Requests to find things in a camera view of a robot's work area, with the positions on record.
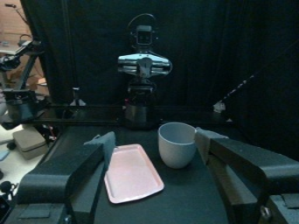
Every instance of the black backdrop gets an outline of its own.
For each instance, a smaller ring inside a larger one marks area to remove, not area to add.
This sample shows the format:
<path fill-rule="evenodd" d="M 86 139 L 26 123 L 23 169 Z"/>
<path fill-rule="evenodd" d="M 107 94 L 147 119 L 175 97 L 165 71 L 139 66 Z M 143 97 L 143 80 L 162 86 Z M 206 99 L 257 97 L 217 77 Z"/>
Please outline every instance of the black backdrop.
<path fill-rule="evenodd" d="M 134 78 L 118 72 L 118 56 L 133 53 L 127 24 L 157 17 L 154 51 L 173 61 L 155 79 L 158 105 L 211 107 L 253 74 L 227 100 L 227 114 L 254 144 L 299 160 L 299 2 L 102 0 L 70 2 L 70 27 L 81 99 L 122 104 Z M 46 54 L 42 65 L 52 100 L 72 102 L 72 78 L 62 1 L 22 0 Z"/>

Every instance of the black tabletop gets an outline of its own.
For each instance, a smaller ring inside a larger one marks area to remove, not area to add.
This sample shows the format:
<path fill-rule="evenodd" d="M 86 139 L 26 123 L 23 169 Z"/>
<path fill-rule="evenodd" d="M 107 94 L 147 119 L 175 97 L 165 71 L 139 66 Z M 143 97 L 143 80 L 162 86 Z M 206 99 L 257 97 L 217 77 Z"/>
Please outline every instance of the black tabletop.
<path fill-rule="evenodd" d="M 141 144 L 162 177 L 165 189 L 150 197 L 122 204 L 109 200 L 103 185 L 95 223 L 229 223 L 221 195 L 207 167 L 197 152 L 183 169 L 166 166 L 159 156 L 158 131 L 131 130 L 122 127 L 68 127 L 51 148 L 47 158 L 55 158 L 95 135 L 117 133 L 117 145 Z"/>

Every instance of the robotic arm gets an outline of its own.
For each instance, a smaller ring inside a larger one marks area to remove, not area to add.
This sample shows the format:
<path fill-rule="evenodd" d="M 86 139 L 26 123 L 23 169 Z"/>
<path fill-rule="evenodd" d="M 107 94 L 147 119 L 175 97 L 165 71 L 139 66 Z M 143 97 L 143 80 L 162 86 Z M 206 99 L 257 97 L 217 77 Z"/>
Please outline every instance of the robotic arm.
<path fill-rule="evenodd" d="M 151 14 L 142 14 L 130 24 L 142 16 L 155 18 Z M 151 25 L 139 25 L 131 33 L 137 53 L 118 58 L 118 71 L 135 76 L 129 83 L 125 121 L 129 128 L 149 129 L 161 121 L 154 115 L 157 85 L 149 79 L 166 76 L 173 71 L 173 62 L 153 52 L 155 31 Z"/>

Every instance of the plastic tray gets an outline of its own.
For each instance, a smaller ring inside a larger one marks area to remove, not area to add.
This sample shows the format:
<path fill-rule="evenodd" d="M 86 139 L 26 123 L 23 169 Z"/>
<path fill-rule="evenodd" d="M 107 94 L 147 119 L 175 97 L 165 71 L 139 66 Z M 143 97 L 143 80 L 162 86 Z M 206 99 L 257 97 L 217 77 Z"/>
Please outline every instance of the plastic tray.
<path fill-rule="evenodd" d="M 165 182 L 141 144 L 115 148 L 106 185 L 113 203 L 139 200 L 165 189 Z"/>

